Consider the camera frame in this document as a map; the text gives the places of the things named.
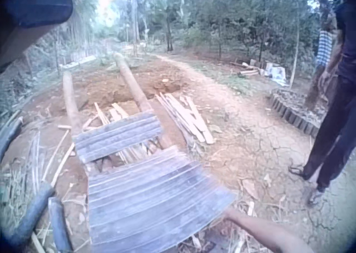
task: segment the striped shirt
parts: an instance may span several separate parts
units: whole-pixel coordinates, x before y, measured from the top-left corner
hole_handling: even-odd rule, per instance
[[[327,66],[330,60],[333,49],[333,37],[332,34],[327,31],[320,31],[319,46],[317,54],[317,66]]]

